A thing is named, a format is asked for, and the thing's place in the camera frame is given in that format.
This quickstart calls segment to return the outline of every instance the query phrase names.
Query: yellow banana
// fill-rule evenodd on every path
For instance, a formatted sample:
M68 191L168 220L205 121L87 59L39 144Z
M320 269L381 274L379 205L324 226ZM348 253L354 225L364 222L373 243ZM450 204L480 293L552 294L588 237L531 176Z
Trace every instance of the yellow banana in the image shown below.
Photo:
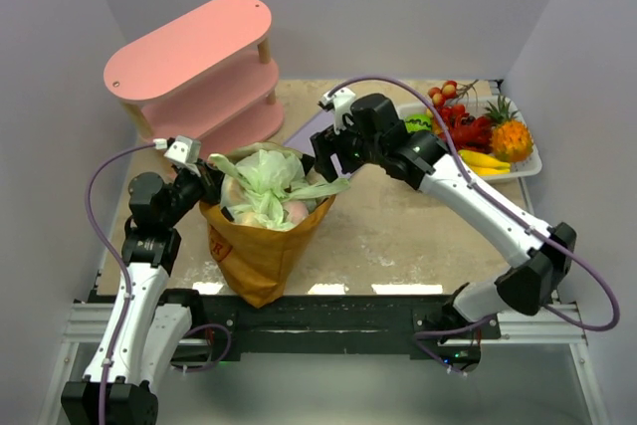
M478 176L491 176L494 174L507 174L510 169L481 168L480 166L471 166L471 170Z
M470 166L478 166L480 168L508 169L511 170L511 164L499 161L488 154L471 151L469 149L461 149L458 151L463 161Z

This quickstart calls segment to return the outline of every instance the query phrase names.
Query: table surface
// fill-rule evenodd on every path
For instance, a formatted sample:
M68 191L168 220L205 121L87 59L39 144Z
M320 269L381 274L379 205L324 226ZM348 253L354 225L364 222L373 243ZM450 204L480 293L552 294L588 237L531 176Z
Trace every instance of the table surface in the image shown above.
M277 96L286 109L286 119L271 140L282 143L297 131L318 111L320 96L336 83L280 81ZM441 84L408 83L420 92ZM352 89L359 95L384 93L395 105L414 101L389 84L367 82ZM478 83L477 90L480 96L491 94L487 82ZM136 153L126 181L148 170L161 173L157 153ZM526 208L519 181L495 186ZM123 222L129 214L127 201L127 195L122 195L111 238L118 249L123 241ZM183 241L168 287L195 288L203 294L234 294L210 257L206 222L198 208L188 213L177 229ZM385 291L393 294L400 294L406 285L417 288L407 289L414 294L449 294L466 282L484 280L506 266L496 249L444 204L391 179L378 166L367 165L353 176L351 188L336 198L290 275L286 294L316 294L321 288L330 294L344 288L347 294L366 295L374 294L374 287L380 291L378 285L392 285L393 290ZM107 257L98 291L114 294L117 283L116 262Z

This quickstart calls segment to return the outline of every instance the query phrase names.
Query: brown paper bag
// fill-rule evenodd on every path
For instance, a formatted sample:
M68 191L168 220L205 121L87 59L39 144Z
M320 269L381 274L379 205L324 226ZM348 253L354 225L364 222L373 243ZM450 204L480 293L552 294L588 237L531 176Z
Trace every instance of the brown paper bag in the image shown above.
M272 143L255 143L227 157L236 161L260 148L290 151ZM218 205L201 202L199 209L208 221L210 254L228 286L255 308L282 296L290 272L334 199L335 196L327 198L305 221L290 231L236 225L226 219Z

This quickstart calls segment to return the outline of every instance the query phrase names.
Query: white tray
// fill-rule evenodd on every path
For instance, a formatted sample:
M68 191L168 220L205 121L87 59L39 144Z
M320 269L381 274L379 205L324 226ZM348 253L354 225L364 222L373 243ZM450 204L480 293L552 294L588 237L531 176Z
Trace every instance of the white tray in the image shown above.
M490 97L478 97L477 100L473 98L472 100L465 99L463 104L467 108L467 112L472 114L475 117L480 116L485 112L487 107L489 106L488 102L496 105L498 102L498 97L490 96ZM406 118L412 114L423 113L426 107L421 103L415 104L404 104L396 107L396 111L398 112L398 116L401 118ZM525 123L525 119L522 117L522 113L518 110L516 104L511 101L511 111L517 111L516 119ZM525 176L533 176L538 174L541 171L541 159L539 159L539 154L537 153L537 146L533 147L533 152L531 156L529 156L524 161L519 161L517 163L512 163L511 165L511 173L498 174L498 175L488 175L482 176L482 178L489 183L502 183L504 181L510 181L515 178L522 178Z

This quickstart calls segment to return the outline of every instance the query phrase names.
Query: shelf tier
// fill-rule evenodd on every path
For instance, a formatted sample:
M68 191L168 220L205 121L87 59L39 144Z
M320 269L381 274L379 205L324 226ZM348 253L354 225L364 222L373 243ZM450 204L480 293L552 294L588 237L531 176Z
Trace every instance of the shelf tier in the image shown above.
M259 62L257 52L241 52L227 64L163 102L141 110L153 136L201 138L272 92L279 79L275 61Z
M283 106L279 102L268 105L263 99L201 138L199 156L206 159L210 153L225 154L241 146L264 141L281 128L283 119Z
M271 25L260 0L212 0L115 52L106 87L127 103L164 99L263 41Z

